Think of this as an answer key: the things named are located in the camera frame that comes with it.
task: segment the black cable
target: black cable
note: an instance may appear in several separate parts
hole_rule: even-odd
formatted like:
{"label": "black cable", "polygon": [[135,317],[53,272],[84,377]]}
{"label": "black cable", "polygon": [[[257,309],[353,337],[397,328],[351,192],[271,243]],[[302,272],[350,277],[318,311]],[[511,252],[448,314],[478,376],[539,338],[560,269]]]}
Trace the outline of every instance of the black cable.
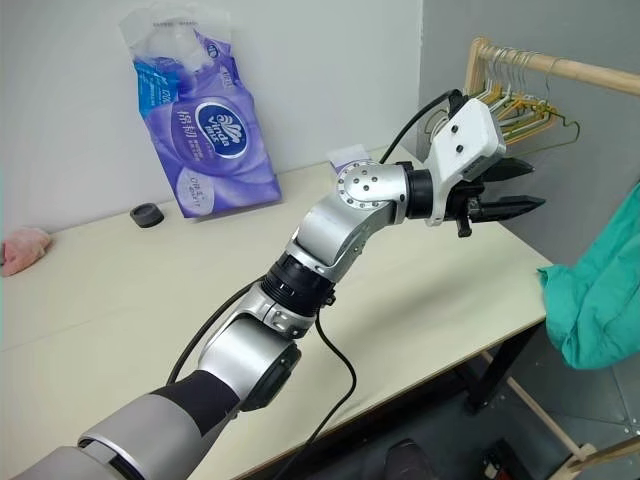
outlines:
{"label": "black cable", "polygon": [[455,92],[455,90],[449,90],[449,91],[444,92],[438,98],[436,98],[435,100],[432,100],[431,102],[426,104],[424,107],[422,107],[418,111],[418,113],[416,113],[413,117],[411,117],[411,120],[409,120],[407,122],[407,124],[404,127],[402,127],[402,130],[400,130],[400,133],[398,133],[398,135],[396,135],[396,138],[393,140],[393,142],[391,142],[391,145],[389,145],[389,148],[387,148],[387,151],[384,152],[384,155],[382,155],[382,158],[380,159],[379,163],[384,163],[384,162],[387,161],[387,158],[389,158],[389,155],[391,155],[391,152],[393,152],[393,150],[398,146],[398,143],[400,143],[400,140],[402,140],[402,137],[404,137],[406,135],[406,133],[409,131],[409,129],[411,127],[413,127],[413,125],[418,120],[420,120],[420,118],[425,113],[427,113],[432,108],[438,106],[439,103],[444,102],[449,97],[449,95],[451,95],[454,92]]}
{"label": "black cable", "polygon": [[344,404],[344,402],[346,402],[349,399],[349,397],[353,394],[353,392],[356,389],[356,385],[358,383],[356,370],[353,368],[353,365],[351,364],[349,359],[345,357],[344,354],[340,350],[338,350],[338,348],[333,343],[331,343],[331,340],[327,338],[327,336],[324,333],[324,330],[322,330],[322,325],[320,324],[320,312],[318,312],[318,317],[316,318],[315,325],[316,325],[316,330],[318,330],[318,335],[320,336],[320,339],[325,343],[327,347],[329,347],[329,349],[340,360],[342,360],[342,362],[345,364],[345,366],[349,370],[349,373],[351,374],[351,388],[349,388],[349,391],[347,391],[347,393],[345,393],[344,396],[340,400],[338,400],[338,403],[336,403],[333,406],[333,408],[329,411],[329,413],[324,417],[322,422],[320,422],[320,425],[318,425],[318,427],[314,430],[314,432],[309,436],[305,444],[300,448],[300,450],[298,450],[297,453],[295,453],[289,459],[289,461],[287,461],[287,463],[280,469],[280,471],[276,474],[275,477],[273,477],[272,480],[281,480],[282,478],[284,478],[284,474],[287,472],[287,470],[289,470],[289,468],[291,468],[291,465],[293,465],[294,462],[296,462],[297,460],[300,460],[300,458],[304,456],[304,454],[308,451],[311,444],[315,441],[318,434],[322,431],[324,426],[331,419],[333,414],[336,413],[336,411]]}
{"label": "black cable", "polygon": [[185,349],[182,351],[182,353],[180,354],[180,357],[178,357],[178,360],[176,360],[176,363],[173,366],[171,373],[169,374],[169,378],[167,379],[167,385],[171,385],[172,383],[176,382],[178,375],[180,374],[180,370],[182,370],[182,367],[187,361],[187,358],[189,358],[189,355],[191,355],[191,352],[193,352],[193,349],[196,348],[196,345],[198,345],[198,342],[202,340],[202,337],[205,336],[205,334],[209,331],[209,329],[215,323],[215,321],[224,312],[226,312],[231,305],[233,305],[237,300],[239,300],[240,297],[246,294],[251,288],[251,285],[253,285],[256,282],[261,282],[263,278],[264,278],[264,275],[260,278],[256,278],[253,282],[242,287],[240,290],[234,293],[226,302],[220,305],[220,308],[218,308],[218,310],[216,310],[214,314],[211,315],[206,322],[204,322],[204,324],[200,327],[200,330],[196,332],[196,334],[193,336],[191,341],[187,344]]}

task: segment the beige table top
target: beige table top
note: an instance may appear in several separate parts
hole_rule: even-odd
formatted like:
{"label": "beige table top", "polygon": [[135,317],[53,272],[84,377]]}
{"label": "beige table top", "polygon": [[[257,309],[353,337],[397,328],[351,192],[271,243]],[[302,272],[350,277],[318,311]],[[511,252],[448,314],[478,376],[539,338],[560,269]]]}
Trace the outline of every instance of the beige table top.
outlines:
{"label": "beige table top", "polygon": [[[392,160],[412,158],[399,149]],[[4,280],[2,478],[162,385],[195,330],[267,271],[334,182],[326,163],[279,178],[278,205],[198,222],[170,202],[152,229],[122,214],[65,230],[41,261]],[[536,267],[548,261],[498,224],[473,228],[458,239],[452,223],[414,220],[369,241],[323,310],[359,377],[330,426],[544,317]],[[231,478],[301,444],[347,390],[348,372],[315,330],[299,345],[280,395],[233,421],[193,479]]]}

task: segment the gray floor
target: gray floor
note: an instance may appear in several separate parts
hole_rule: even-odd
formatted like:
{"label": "gray floor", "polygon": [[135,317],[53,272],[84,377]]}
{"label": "gray floor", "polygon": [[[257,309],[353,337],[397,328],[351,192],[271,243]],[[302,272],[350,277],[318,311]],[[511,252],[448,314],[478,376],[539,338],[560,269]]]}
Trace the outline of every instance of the gray floor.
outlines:
{"label": "gray floor", "polygon": [[[482,365],[476,359],[474,365]],[[522,353],[512,375],[578,443],[597,448],[640,435],[640,355],[612,369],[575,371],[566,367],[540,329]],[[568,452],[505,387],[477,416],[463,410],[460,396],[398,426],[384,437],[349,452],[313,480],[382,480],[387,449],[414,439],[433,463],[440,480],[479,478],[482,452],[505,438],[535,479],[546,479]],[[636,480],[640,456],[619,459],[584,472],[581,480]]]}

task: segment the clothes rack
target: clothes rack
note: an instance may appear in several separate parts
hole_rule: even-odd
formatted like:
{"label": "clothes rack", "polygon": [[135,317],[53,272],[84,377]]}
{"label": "clothes rack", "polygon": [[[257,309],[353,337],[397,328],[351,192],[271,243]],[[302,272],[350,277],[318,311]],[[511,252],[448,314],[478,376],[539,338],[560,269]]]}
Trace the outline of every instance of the clothes rack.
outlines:
{"label": "clothes rack", "polygon": [[[549,76],[568,78],[640,97],[640,74],[589,65],[538,52],[492,45],[486,37],[477,37],[471,43],[464,86],[465,93],[471,95],[482,91],[487,80],[487,66],[491,66],[495,70],[496,64],[509,64],[516,69],[542,72],[547,78]],[[491,355],[486,351],[482,352],[482,356],[488,362],[492,360]],[[571,437],[513,378],[509,377],[507,384],[573,454],[560,469],[549,477],[549,480],[570,480],[592,465],[605,463],[640,451],[640,437],[620,442],[600,452],[597,452],[595,447],[589,443],[578,447]]]}
{"label": "clothes rack", "polygon": [[578,82],[609,88],[618,92],[640,96],[640,75],[613,68],[576,62],[568,58],[553,57],[537,52],[492,45],[485,37],[471,43],[465,93],[482,90],[487,62],[507,63],[545,75],[568,78]]}

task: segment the tissue package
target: tissue package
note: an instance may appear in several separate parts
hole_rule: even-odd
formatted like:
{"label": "tissue package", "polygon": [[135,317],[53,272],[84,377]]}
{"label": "tissue package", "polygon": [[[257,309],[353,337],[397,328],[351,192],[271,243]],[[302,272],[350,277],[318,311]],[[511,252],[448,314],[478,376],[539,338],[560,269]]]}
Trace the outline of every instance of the tissue package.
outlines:
{"label": "tissue package", "polygon": [[153,7],[121,23],[138,109],[185,217],[281,197],[228,24],[212,18],[196,7]]}

